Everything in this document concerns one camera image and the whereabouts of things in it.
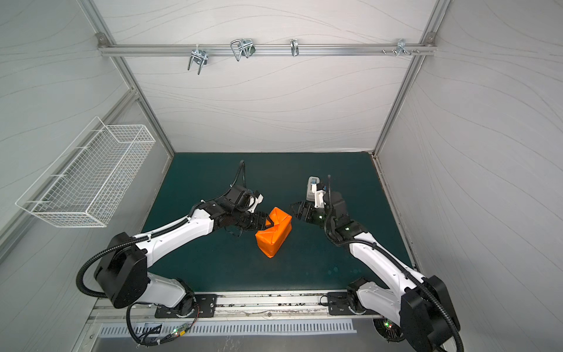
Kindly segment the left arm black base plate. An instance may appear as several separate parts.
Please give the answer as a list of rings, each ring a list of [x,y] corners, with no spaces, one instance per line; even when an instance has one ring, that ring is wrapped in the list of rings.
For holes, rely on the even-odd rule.
[[[212,318],[215,314],[216,294],[191,294],[187,295],[179,304],[169,308],[158,306],[155,318]]]

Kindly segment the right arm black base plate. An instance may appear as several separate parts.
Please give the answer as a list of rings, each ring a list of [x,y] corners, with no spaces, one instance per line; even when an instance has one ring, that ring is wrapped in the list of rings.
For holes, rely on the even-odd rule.
[[[328,292],[324,299],[320,299],[320,303],[327,307],[328,314],[331,316],[344,315],[364,315],[366,309],[359,309],[350,305],[350,299],[346,292]]]

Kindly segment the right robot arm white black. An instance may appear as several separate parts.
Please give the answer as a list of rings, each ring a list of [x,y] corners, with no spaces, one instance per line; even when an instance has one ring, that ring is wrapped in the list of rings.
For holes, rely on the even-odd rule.
[[[398,329],[397,341],[407,341],[415,351],[442,351],[448,340],[454,340],[457,351],[464,351],[460,322],[442,280],[425,277],[398,260],[365,226],[350,218],[343,201],[321,207],[302,201],[290,209],[298,220],[321,227],[331,243],[347,248],[385,283],[384,287],[366,280],[350,284],[352,311],[382,315],[384,329]]]

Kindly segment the orange wrapping paper sheet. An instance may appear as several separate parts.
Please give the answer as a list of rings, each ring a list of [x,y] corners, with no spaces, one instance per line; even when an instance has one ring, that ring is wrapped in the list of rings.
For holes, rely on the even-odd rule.
[[[266,257],[273,258],[280,250],[293,229],[292,220],[293,217],[280,208],[270,212],[267,225],[272,224],[272,227],[258,231],[255,235],[258,248]]]

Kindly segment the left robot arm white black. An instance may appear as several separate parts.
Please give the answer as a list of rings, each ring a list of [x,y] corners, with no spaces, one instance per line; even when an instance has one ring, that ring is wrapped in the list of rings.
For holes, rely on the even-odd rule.
[[[224,227],[268,230],[274,220],[262,211],[224,208],[216,201],[195,205],[190,214],[158,229],[129,236],[120,233],[106,249],[86,261],[76,287],[86,296],[110,300],[121,309],[157,304],[187,315],[195,305],[193,291],[178,279],[152,274],[149,268],[174,250]]]

